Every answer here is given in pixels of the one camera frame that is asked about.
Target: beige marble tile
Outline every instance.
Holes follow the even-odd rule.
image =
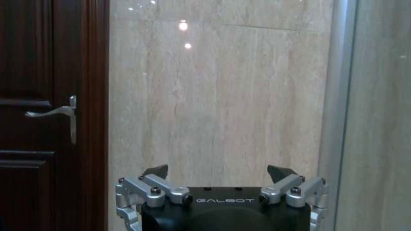
[[[114,0],[111,16],[329,32],[334,0]]]
[[[411,228],[408,44],[356,38],[337,231]]]
[[[225,0],[227,24],[330,31],[333,0]]]
[[[269,164],[314,176],[327,45],[313,32],[114,18],[110,185],[163,163],[191,186],[270,184]]]

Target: door frame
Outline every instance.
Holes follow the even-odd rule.
[[[78,141],[82,229],[107,230],[110,0],[82,1]]]
[[[329,183],[323,230],[335,230],[358,0],[335,0],[318,175]]]

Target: silver metal bracket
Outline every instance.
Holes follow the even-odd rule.
[[[133,207],[118,208],[118,216],[125,219],[125,225],[129,231],[142,231],[142,223],[139,222],[138,213]]]
[[[121,179],[117,185],[117,213],[125,219],[129,231],[142,231],[137,210],[145,202],[149,207],[162,207],[166,202],[165,191],[141,180]]]
[[[265,201],[269,205],[278,204],[282,200],[282,196],[295,186],[305,182],[305,178],[297,174],[290,174],[273,186],[262,188],[261,201]]]
[[[193,202],[193,196],[190,194],[190,189],[186,186],[175,186],[167,180],[157,176],[155,174],[149,174],[142,177],[142,180],[151,186],[159,187],[169,196],[173,203],[179,205],[190,205]]]
[[[286,201],[293,207],[305,207],[311,204],[310,230],[319,231],[327,212],[329,185],[323,178],[315,177],[301,186],[287,191]]]
[[[65,114],[70,116],[70,136],[71,136],[71,143],[77,144],[77,106],[78,106],[78,101],[77,101],[77,96],[73,95],[70,97],[70,106],[63,106],[59,107],[50,112],[46,113],[38,113],[38,112],[26,112],[27,117],[46,117],[51,116],[55,114]]]

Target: black bolt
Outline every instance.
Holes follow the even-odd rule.
[[[293,194],[297,194],[297,195],[302,195],[302,189],[301,189],[301,187],[294,187],[294,188],[291,189],[291,193],[293,193]]]
[[[185,205],[185,206],[189,206],[191,203],[193,203],[193,195],[187,194],[187,195],[183,197],[183,205]]]
[[[153,195],[159,195],[162,193],[162,190],[159,187],[153,187],[151,192],[153,192]]]
[[[261,196],[258,197],[258,201],[259,201],[262,204],[267,205],[270,199],[269,199],[269,197],[267,197],[266,195],[261,194]]]

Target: door lever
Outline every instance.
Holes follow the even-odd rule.
[[[27,117],[45,117],[55,114],[66,114],[70,116],[70,134],[73,144],[77,144],[77,104],[77,96],[73,95],[70,97],[70,106],[59,107],[46,113],[26,112]]]

